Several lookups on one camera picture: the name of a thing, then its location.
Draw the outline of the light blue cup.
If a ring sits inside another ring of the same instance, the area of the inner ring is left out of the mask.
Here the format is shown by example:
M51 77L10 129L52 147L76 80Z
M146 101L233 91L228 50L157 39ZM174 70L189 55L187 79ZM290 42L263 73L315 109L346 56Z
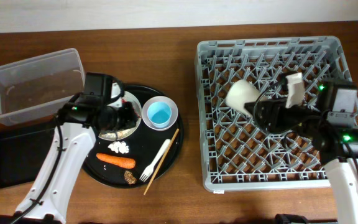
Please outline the light blue cup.
M164 128L169 124L172 110L164 102L152 103L147 110L147 117L156 128Z

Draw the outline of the cream white cup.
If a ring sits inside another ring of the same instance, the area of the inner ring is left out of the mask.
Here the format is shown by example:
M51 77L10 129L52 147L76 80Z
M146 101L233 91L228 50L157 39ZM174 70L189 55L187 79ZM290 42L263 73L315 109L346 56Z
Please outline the cream white cup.
M252 110L245 109L244 105L254 103L259 95L260 91L255 86L245 80L239 80L230 87L225 98L225 104L242 114L252 117Z

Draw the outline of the white plastic fork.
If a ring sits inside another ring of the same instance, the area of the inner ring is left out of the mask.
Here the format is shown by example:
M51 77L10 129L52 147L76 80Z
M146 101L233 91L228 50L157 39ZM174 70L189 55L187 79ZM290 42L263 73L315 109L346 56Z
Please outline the white plastic fork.
M140 176L140 180L145 182L153 173L157 162L162 158L163 154L167 150L168 145L170 144L170 139L166 139L161 145L158 153L154 157L153 161L144 169L143 173Z

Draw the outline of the white bowl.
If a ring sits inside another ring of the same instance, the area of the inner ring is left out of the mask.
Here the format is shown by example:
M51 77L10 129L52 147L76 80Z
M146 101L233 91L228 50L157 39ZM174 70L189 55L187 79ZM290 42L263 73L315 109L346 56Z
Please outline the white bowl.
M171 108L172 110L172 115L171 115L171 118L170 118L170 121L169 121L169 124L164 127L164 128L156 128L151 122L150 120L148 119L147 117L147 110L149 108L149 106L152 104L152 103L155 103L155 102L164 102L166 104L169 105L169 107ZM178 118L178 108L175 104L175 102L173 100L171 100L170 98L166 97L166 96L155 96L155 97L152 97L151 99L149 99L143 106L142 108L142 120L143 122L151 129L154 129L156 131L165 131L167 130L168 128L170 128L171 126L173 126Z

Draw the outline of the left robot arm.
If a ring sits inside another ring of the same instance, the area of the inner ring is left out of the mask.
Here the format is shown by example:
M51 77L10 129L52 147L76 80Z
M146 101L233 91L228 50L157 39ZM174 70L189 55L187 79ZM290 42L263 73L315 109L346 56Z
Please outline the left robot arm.
M49 152L25 199L0 223L65 223L68 203L83 163L98 134L118 133L136 126L130 102L122 102L124 85L102 73L87 73L85 89L54 116Z

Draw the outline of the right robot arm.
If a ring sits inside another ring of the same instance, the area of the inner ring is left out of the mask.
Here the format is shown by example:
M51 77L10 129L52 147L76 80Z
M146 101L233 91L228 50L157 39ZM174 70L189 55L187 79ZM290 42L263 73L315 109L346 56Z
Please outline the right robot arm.
M358 223L358 129L353 123L357 87L349 80L324 79L314 110L286 108L286 98L244 103L255 125L269 134L294 133L319 151L337 206L339 223Z

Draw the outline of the wooden chopstick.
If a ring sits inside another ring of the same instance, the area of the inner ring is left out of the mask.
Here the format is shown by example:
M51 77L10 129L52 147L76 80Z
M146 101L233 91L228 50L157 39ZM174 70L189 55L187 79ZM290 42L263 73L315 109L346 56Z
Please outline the wooden chopstick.
M169 145L167 146L166 150L164 151L164 154L163 154L163 156L161 157L161 159L160 159L160 161L159 161L159 164L158 164L157 168L154 170L153 176L152 176L152 178L150 179L150 181L149 181L149 183L148 183L148 185L147 185L147 187L146 187L146 189L145 189L145 191L144 191L144 195L146 195L146 193L148 192L150 186L152 185L152 182L154 181L156 175L158 174L158 171L160 170L160 168L161 168L161 166L162 166L162 164L163 164L163 162L164 162L164 160L165 160L165 158L166 158L166 156L167 156L167 154L168 154L168 152L169 152L169 150L170 150L170 148L171 148L171 146L172 146L174 140L176 139L176 137L177 137L179 131L180 131L180 129L177 129L177 130L175 131L175 134L174 134L173 137L171 138L171 141L170 141Z

